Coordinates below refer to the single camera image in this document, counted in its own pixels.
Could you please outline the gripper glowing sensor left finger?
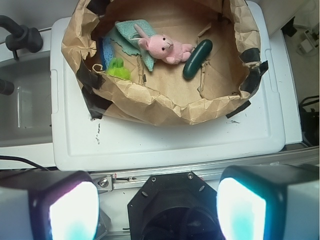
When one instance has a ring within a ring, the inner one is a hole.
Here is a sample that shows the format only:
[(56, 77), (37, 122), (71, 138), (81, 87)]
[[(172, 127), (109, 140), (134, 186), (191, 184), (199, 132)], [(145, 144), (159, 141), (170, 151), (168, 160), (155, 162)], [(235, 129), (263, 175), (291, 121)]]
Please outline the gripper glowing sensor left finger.
[(1, 171), (2, 240), (93, 240), (98, 189), (85, 171)]

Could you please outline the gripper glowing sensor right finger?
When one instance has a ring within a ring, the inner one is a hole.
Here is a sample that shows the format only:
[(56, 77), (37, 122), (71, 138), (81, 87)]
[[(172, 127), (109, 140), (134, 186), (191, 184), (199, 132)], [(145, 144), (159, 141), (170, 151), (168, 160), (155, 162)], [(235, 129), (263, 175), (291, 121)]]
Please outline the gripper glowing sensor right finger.
[(216, 208), (227, 240), (318, 240), (320, 168), (228, 166), (219, 181)]

